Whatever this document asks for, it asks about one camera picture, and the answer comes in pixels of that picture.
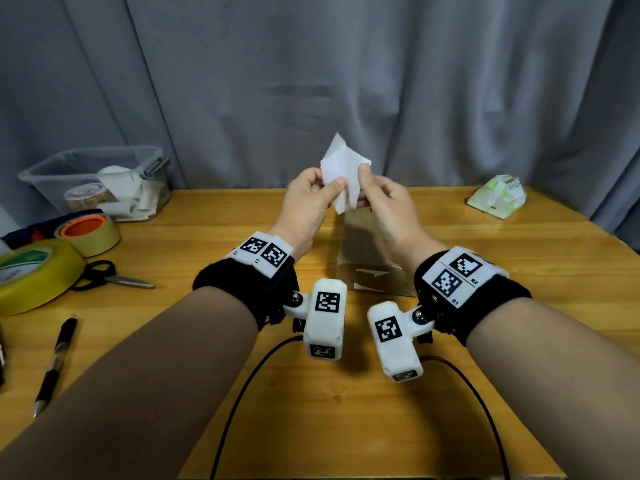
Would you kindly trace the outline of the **white right wrist marker plate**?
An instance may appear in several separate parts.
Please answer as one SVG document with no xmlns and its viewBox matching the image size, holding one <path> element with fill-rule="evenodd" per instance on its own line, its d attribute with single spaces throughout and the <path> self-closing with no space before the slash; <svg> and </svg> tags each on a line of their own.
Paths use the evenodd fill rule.
<svg viewBox="0 0 640 480">
<path fill-rule="evenodd" d="M 427 265 L 426 271 L 417 272 L 419 284 L 426 284 L 428 290 L 455 309 L 463 306 L 495 275 L 509 278 L 507 270 L 459 246 L 437 258 L 434 264 Z"/>
</svg>

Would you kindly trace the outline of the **black pen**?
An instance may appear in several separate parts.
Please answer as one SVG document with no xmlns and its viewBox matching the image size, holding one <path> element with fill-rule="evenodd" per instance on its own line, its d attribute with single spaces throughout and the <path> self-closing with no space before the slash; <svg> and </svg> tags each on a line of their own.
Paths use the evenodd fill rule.
<svg viewBox="0 0 640 480">
<path fill-rule="evenodd" d="M 74 337 L 78 319 L 70 317 L 62 323 L 56 339 L 52 359 L 47 366 L 43 382 L 35 400 L 33 418 L 37 418 L 52 400 L 55 388 L 60 379 L 61 369 L 65 361 L 70 343 Z"/>
</svg>

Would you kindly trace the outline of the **clear plastic storage box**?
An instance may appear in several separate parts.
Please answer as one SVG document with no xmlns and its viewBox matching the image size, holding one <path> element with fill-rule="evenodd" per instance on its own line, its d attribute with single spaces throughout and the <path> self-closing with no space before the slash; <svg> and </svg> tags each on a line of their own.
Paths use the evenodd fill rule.
<svg viewBox="0 0 640 480">
<path fill-rule="evenodd" d="M 165 172 L 169 163 L 170 159 L 164 155 L 162 148 L 158 146 L 137 145 L 81 148 L 62 151 L 50 156 L 32 167 L 21 171 L 18 177 L 21 181 L 34 186 L 48 199 L 54 208 L 66 214 L 72 212 L 63 198 L 67 190 L 78 185 L 100 182 L 97 177 L 98 172 L 109 166 L 121 166 L 132 169 L 138 172 L 144 179 L 157 180 L 166 185 L 165 193 L 161 197 L 161 203 L 156 214 L 157 216 L 172 196 Z M 119 222 L 137 222 L 121 221 L 114 218 L 112 218 L 112 220 Z"/>
</svg>

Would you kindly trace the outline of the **white paper sheet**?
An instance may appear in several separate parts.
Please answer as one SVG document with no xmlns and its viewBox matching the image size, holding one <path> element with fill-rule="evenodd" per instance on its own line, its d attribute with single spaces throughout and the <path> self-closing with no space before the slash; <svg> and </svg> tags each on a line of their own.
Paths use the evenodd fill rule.
<svg viewBox="0 0 640 480">
<path fill-rule="evenodd" d="M 371 161 L 348 147 L 340 134 L 336 133 L 321 160 L 321 172 L 324 184 L 339 177 L 343 177 L 347 181 L 345 190 L 333 200 L 333 206 L 338 215 L 357 209 L 358 197 L 361 192 L 358 169 L 362 164 L 371 165 Z"/>
</svg>

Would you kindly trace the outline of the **person's right hand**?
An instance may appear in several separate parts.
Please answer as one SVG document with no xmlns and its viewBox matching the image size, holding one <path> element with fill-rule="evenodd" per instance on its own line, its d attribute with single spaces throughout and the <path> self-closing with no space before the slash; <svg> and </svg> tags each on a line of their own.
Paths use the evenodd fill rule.
<svg viewBox="0 0 640 480">
<path fill-rule="evenodd" d="M 375 177 L 376 201 L 369 208 L 382 234 L 387 256 L 413 275 L 427 258 L 449 249 L 424 229 L 407 188 L 388 177 Z"/>
</svg>

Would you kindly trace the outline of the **green white tissue pack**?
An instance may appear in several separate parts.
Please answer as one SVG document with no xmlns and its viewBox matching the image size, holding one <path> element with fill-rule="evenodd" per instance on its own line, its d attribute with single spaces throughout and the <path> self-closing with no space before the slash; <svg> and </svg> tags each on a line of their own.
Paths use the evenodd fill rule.
<svg viewBox="0 0 640 480">
<path fill-rule="evenodd" d="M 526 202 L 527 193 L 519 178 L 497 175 L 469 197 L 467 204 L 502 220 L 508 218 Z"/>
</svg>

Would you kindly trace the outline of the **orange core tape roll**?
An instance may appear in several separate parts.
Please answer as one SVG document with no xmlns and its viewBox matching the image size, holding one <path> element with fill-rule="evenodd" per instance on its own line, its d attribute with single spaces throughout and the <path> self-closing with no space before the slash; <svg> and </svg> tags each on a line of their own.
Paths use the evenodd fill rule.
<svg viewBox="0 0 640 480">
<path fill-rule="evenodd" d="M 101 212 L 67 220 L 55 229 L 54 237 L 68 242 L 84 258 L 101 255 L 122 240 L 114 220 Z"/>
</svg>

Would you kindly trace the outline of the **person's left hand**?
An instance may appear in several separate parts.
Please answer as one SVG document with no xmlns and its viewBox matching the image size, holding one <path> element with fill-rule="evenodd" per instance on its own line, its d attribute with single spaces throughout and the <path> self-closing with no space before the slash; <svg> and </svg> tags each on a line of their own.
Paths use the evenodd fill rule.
<svg viewBox="0 0 640 480">
<path fill-rule="evenodd" d="M 319 190 L 323 185 L 319 168 L 302 171 L 287 187 L 281 211 L 266 232 L 291 245 L 292 257 L 297 261 L 310 250 L 329 208 L 319 202 Z"/>
</svg>

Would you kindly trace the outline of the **person's left forearm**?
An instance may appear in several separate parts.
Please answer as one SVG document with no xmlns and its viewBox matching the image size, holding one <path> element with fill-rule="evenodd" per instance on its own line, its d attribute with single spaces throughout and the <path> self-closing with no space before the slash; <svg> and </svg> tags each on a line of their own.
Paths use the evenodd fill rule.
<svg viewBox="0 0 640 480">
<path fill-rule="evenodd" d="M 193 291 L 101 357 L 0 451 L 0 480 L 176 480 L 258 333 L 237 298 Z"/>
</svg>

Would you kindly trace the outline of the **large yellow tape roll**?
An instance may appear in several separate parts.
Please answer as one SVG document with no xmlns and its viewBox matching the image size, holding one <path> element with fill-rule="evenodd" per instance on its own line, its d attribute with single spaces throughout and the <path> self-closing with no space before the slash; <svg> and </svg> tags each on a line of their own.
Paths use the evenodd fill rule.
<svg viewBox="0 0 640 480">
<path fill-rule="evenodd" d="M 81 277 L 85 259 L 67 241 L 48 239 L 0 256 L 0 317 L 34 310 Z"/>
</svg>

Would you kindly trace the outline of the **white wrist marker plate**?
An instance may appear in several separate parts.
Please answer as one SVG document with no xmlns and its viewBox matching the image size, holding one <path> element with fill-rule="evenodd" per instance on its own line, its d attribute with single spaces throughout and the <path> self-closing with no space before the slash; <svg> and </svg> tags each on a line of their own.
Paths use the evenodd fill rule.
<svg viewBox="0 0 640 480">
<path fill-rule="evenodd" d="M 507 270 L 459 246 L 437 258 L 434 264 L 427 265 L 426 271 L 417 272 L 419 284 L 426 284 L 428 290 L 455 309 L 463 306 L 495 275 L 509 278 Z"/>
<path fill-rule="evenodd" d="M 292 246 L 277 235 L 254 232 L 239 246 L 225 256 L 225 259 L 251 266 L 259 274 L 272 280 L 295 263 Z"/>
</svg>

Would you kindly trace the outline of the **grey curtain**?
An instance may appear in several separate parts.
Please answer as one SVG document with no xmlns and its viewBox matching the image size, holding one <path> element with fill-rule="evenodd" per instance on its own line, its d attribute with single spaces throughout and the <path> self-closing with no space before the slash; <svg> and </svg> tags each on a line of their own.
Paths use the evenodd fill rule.
<svg viewBox="0 0 640 480">
<path fill-rule="evenodd" d="M 404 185 L 498 174 L 640 250 L 640 0 L 0 0 L 0 214 L 18 172 L 160 146 L 176 189 L 285 187 L 334 133 Z"/>
</svg>

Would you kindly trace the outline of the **person's right forearm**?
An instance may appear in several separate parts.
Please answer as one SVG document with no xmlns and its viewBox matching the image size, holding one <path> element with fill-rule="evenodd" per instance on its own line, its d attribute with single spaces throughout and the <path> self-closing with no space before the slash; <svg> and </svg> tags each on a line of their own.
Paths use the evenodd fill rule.
<svg viewBox="0 0 640 480">
<path fill-rule="evenodd" d="M 528 298 L 492 311 L 466 344 L 570 480 L 640 480 L 640 359 Z"/>
</svg>

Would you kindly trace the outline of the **brown cardboard box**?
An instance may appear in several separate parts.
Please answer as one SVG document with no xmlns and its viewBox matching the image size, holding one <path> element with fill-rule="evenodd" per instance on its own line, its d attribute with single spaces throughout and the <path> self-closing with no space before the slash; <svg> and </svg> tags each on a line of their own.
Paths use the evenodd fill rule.
<svg viewBox="0 0 640 480">
<path fill-rule="evenodd" d="M 346 213 L 336 278 L 348 290 L 416 297 L 412 278 L 388 258 L 370 208 Z"/>
</svg>

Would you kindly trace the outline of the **black handled scissors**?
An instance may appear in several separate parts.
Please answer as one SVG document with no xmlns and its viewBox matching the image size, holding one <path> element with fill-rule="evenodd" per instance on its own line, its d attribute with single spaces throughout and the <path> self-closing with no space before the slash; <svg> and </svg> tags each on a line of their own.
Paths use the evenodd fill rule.
<svg viewBox="0 0 640 480">
<path fill-rule="evenodd" d="M 155 289 L 152 283 L 123 276 L 116 271 L 116 265 L 110 260 L 97 260 L 87 263 L 78 281 L 70 287 L 70 290 L 83 292 L 96 289 L 108 283 L 132 287 L 136 289 Z"/>
</svg>

